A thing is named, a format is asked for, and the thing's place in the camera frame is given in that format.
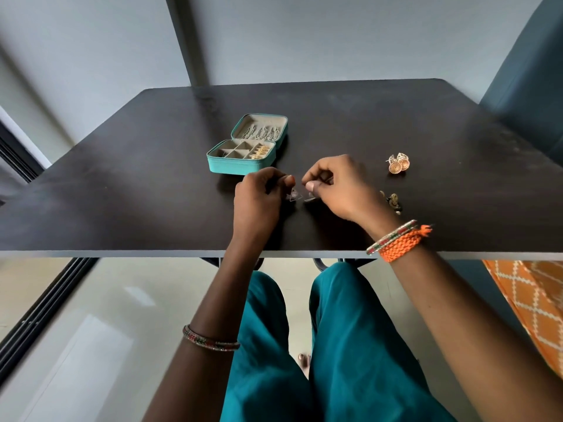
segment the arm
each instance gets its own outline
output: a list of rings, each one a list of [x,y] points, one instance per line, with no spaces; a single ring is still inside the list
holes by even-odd
[[[275,185],[266,193],[269,181]],[[218,341],[236,341],[252,270],[278,223],[282,198],[294,185],[293,177],[273,167],[251,173],[236,185],[233,239],[191,320],[194,332]],[[181,340],[143,420],[218,421],[232,362],[232,352]]]
[[[334,184],[318,181],[326,170]],[[348,156],[319,160],[303,183],[374,240],[409,220],[399,221]],[[561,379],[435,252],[418,245],[391,267],[484,421],[563,420]]]

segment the teal jewelry box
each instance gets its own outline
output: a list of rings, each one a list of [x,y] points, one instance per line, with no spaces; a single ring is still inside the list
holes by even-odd
[[[283,115],[246,114],[236,123],[231,139],[207,152],[214,173],[246,175],[271,166],[276,149],[287,135],[288,118]]]

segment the white wall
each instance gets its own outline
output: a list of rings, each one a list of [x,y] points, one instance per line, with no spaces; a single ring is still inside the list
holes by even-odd
[[[212,84],[443,78],[479,101],[541,0],[193,0]]]
[[[73,146],[1,51],[0,121],[44,168]]]
[[[0,45],[74,142],[143,89],[190,84],[165,0],[0,0]]]

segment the hand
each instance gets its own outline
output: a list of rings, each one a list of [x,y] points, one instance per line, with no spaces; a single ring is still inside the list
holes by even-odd
[[[272,182],[266,193],[266,184]],[[282,200],[294,186],[293,176],[273,167],[247,174],[235,188],[233,240],[262,250],[278,223]]]
[[[332,174],[331,184],[320,178]],[[374,239],[400,225],[397,215],[379,192],[364,181],[360,166],[349,155],[320,159],[303,176],[303,185],[338,217],[351,220]]]

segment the red and green bangle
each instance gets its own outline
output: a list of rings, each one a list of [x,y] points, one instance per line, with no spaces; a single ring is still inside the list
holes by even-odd
[[[411,232],[413,229],[417,228],[417,221],[410,220],[405,225],[398,227],[396,230],[391,231],[389,234],[381,237],[377,240],[374,244],[368,247],[365,252],[368,255],[372,255],[377,251],[380,251],[382,248],[389,246],[393,241],[399,239],[404,234]]]
[[[207,349],[212,349],[214,351],[223,351],[223,352],[235,352],[237,349],[240,348],[239,342],[218,342],[216,340],[205,338],[201,335],[198,335],[196,332],[190,329],[190,325],[184,326],[182,332],[184,334],[184,338],[196,344],[198,347],[203,347]]]

